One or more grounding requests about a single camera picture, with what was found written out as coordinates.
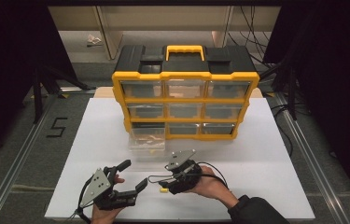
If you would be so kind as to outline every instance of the clear plastic drawer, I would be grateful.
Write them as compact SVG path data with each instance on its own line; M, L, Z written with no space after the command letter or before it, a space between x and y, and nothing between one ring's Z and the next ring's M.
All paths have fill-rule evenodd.
M131 118L154 119L163 117L163 104L127 104Z
M209 81L210 98L244 98L250 82L248 81Z
M241 104L206 104L204 117L206 119L238 119Z
M232 134L235 128L234 123L204 123L203 134Z
M165 82L167 97L203 98L204 81L200 79L171 79Z
M162 97L161 81L130 81L120 82L125 98L157 98Z
M201 116L202 104L167 104L170 118L192 119Z
M163 123L134 123L129 134L130 151L165 150L165 128Z
M169 134L197 134L198 123L169 123Z

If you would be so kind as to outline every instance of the person's hand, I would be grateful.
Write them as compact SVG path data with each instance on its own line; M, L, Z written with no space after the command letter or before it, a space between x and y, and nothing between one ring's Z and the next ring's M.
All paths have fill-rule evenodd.
M116 175L114 178L116 183L123 183L125 179L119 178L119 175ZM96 204L93 205L92 209L92 219L91 224L111 224L116 219L116 216L122 211L124 208L117 208L111 211L100 210Z
M212 168L207 166L201 166L201 168L203 174L215 175ZM206 198L217 199L227 208L232 208L238 203L238 199L227 187L219 180L209 176L201 176L198 184L188 192L193 192Z

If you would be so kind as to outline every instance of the floor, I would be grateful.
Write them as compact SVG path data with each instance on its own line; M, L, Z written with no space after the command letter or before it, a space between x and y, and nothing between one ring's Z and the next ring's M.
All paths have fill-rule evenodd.
M99 43L96 46L87 47L90 44L88 36L100 37L99 32L60 32L60 34L78 79L89 86L111 86L110 78L116 60L109 61L104 48L99 46ZM250 53L260 59L262 56L260 55L262 52L258 51L260 47L246 41L242 35L239 32L231 33L233 40L229 37L227 44L234 45L234 42L239 45L246 44ZM269 34L258 33L256 38L261 45L266 45ZM213 47L213 40L208 32L126 32L121 41L121 45L125 44L143 44L148 47L200 44ZM259 72L266 70L266 67L258 61L254 60L254 62ZM273 78L274 76L268 77L259 84L271 107L286 102L286 92L272 91ZM72 87L65 81L59 81L59 84L61 87ZM2 194L3 198L0 200L0 223L56 223L45 219L44 214L86 105L93 97L93 91L67 91L60 96L47 95L44 88L42 92L45 96L44 121L38 123L38 127L33 124L34 99L33 92L30 91L24 99L24 107L13 120L6 137L1 140L0 190L4 184L8 184L9 191ZM299 104L296 106L295 123L287 119L286 111L278 112L280 106L273 109L273 115L277 114L278 127L283 130L281 132L283 140L291 154L291 160L316 219L291 221L291 223L350 223L350 181L335 156L329 154L329 144L315 123L314 115L310 114L307 106L303 104L301 92L298 92L297 96ZM64 127L64 129L52 129L54 123L56 127ZM291 128L294 124L301 128L304 140L308 143L306 151L300 139L294 134L294 129ZM310 155L308 153L313 153L317 167L321 170L317 177L314 171L316 165L314 166L313 163L311 165L311 161L307 158ZM15 161L19 161L17 167L14 167ZM320 173L324 177L323 185L318 179L321 176ZM323 190L327 187L325 186L327 183L333 193L329 198ZM330 205L330 197L338 199L340 207ZM343 215L332 213L335 209L342 210Z

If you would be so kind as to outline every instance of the white tabletop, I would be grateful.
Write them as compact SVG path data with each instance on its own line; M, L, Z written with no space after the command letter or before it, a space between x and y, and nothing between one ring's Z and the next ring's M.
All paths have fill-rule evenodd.
M128 150L128 133L115 99L92 98L77 132L46 218L64 219L77 208L85 181L97 168L117 166L131 160L120 173L125 183L118 191L132 190L149 175L170 175L164 169L166 156L139 157ZM261 197L287 219L313 219L314 213L302 189L287 150L265 99L250 98L244 122L234 140L167 140L166 154L196 149L196 162L206 161L218 168L238 197ZM158 184L148 184L136 206L119 213L123 221L223 221L230 220L220 202L191 194L159 193ZM84 213L91 216L91 208Z

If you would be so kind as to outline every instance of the black cable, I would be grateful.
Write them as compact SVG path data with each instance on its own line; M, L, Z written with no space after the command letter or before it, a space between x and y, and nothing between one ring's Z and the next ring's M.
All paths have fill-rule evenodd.
M220 175L221 177L223 178L222 180L224 181L224 186L228 188L228 184L227 184L227 180L225 179L224 175L218 170L218 168L216 168L216 166L210 164L209 162L206 162L206 161L200 161L200 162L197 162L197 164L206 164L206 165L209 165L211 167L213 167L213 169L215 169Z
M210 175L210 174L186 174L186 176L207 176L207 177L212 177L218 181L221 182L221 184L223 184L226 188L228 188L227 184L224 182L224 180L222 180L220 177L216 176L216 175Z
M244 39L247 39L247 36L245 36L244 34L242 34L242 32L239 32L239 34L244 38ZM253 44L258 44L258 45L260 45L260 46L262 46L262 47L264 47L264 48L267 48L267 46L266 45L263 45L263 44L260 44L260 43L256 43L256 42L254 42L253 40L248 40L250 43L253 43Z
M265 35L265 38L267 38L268 42L270 42L270 38L268 38L268 36L265 34L265 32L262 32Z
M230 39L232 40L232 42L236 45L239 46L239 44L232 38L232 35L230 33L228 33L228 36L230 37ZM249 53L249 56L251 58L253 58L254 60L256 60L257 62L261 63L262 65L266 66L267 68L271 68L268 64L264 63L263 61L261 61L260 59L254 57L252 54Z
M79 217L81 217L81 219L84 220L85 222L87 222L88 224L90 224L91 221L90 221L89 218L87 218L87 216L84 215L83 210L84 210L85 207L91 206L91 204L90 204L90 205L83 206L83 207L81 207L80 204L81 204L81 201L82 201L82 197L84 196L85 189L86 189L87 186L91 183L92 178L93 178L93 176L91 176L91 178L89 178L89 179L85 182L84 186L82 187L81 193L79 194L79 198L78 198L77 209L76 209L76 211L75 211L75 213L74 213L75 215L78 215Z
M245 15L245 12L244 12L242 6L241 6L241 11L242 11L242 14L243 14L243 16L244 16L244 18L245 18L246 24L247 24L247 26L248 26L248 28L249 28L249 33L248 33L248 36L247 36L247 37L245 37L245 36L242 34L242 32L239 32L239 33L241 34L241 36L243 36L244 38L246 38L246 44L245 44L245 46L247 45L247 41L253 42L253 43L256 45L257 52L259 53L259 56L260 56L260 58L261 58L261 64L264 64L264 65L266 65L267 67L271 68L268 64L262 62L262 61L263 61L263 56L261 55L261 52L262 52L262 54L265 56L265 50L264 50L262 47L267 48L267 46L260 44L260 42L259 42L259 40L257 39L256 34L255 34L255 32L254 32L254 15L255 15L255 13L256 13L256 7L255 7L255 6L252 6L252 7L251 7L251 22L250 22L250 23L249 23L249 20L247 19L246 15ZM250 34L253 35L253 38L254 38L255 41L249 40Z
M66 219L66 221L71 221L71 220L73 220L73 218L76 216L76 212L74 212L73 214L72 214L72 216L70 216L70 217L68 217L67 219Z
M151 184L155 184L155 183L159 183L159 182L164 181L164 180L176 179L179 176L181 176L181 174L177 174L177 175L149 175L147 180ZM158 181L151 181L150 180L151 177L169 177L169 178L161 179L161 180L158 180Z
M295 103L294 105L305 105L305 103ZM288 108L288 104L285 104L285 105L276 105L274 107L271 107L271 110L273 109L276 109L278 107L285 107L285 108Z

